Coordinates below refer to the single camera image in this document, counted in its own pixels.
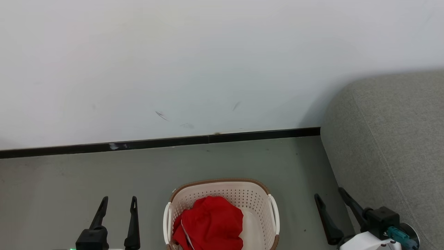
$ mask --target gray sofa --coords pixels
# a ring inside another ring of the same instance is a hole
[[[339,186],[363,207],[399,213],[421,250],[444,249],[444,71],[349,84],[321,138]]]

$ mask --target basket handle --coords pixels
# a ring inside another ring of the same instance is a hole
[[[165,240],[165,244],[169,244],[171,240],[171,211],[170,211],[171,202],[169,202],[165,211],[163,212],[163,239]]]
[[[276,204],[276,201],[274,200],[273,196],[271,194],[268,195],[271,201],[272,211],[271,216],[274,218],[274,223],[276,225],[276,235],[279,235],[279,231],[281,230],[281,222],[279,220],[279,210],[278,206]]]

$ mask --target baseboard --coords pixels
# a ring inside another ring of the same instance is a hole
[[[213,134],[205,136],[165,138],[144,141],[123,141],[98,144],[84,144],[35,149],[13,149],[0,151],[0,159],[30,157],[56,154],[97,153],[131,149],[150,149],[180,145],[209,144],[230,141],[251,141],[288,137],[304,137],[320,135],[320,128],[285,129],[246,133]]]

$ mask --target laundry basket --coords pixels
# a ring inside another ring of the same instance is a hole
[[[252,179],[215,179],[183,185],[173,191],[163,214],[163,238],[167,249],[178,250],[172,241],[173,223],[185,209],[207,196],[222,196],[239,208],[244,217],[242,250],[274,250],[279,241],[279,211],[262,183]]]

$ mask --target floor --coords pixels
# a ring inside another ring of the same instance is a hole
[[[313,195],[344,233],[353,228],[320,137],[239,141],[0,160],[0,242],[9,250],[75,248],[104,196],[110,248],[124,248],[133,195],[141,249],[165,249],[163,210],[178,186],[247,177],[268,186],[281,216],[278,249],[333,250]]]

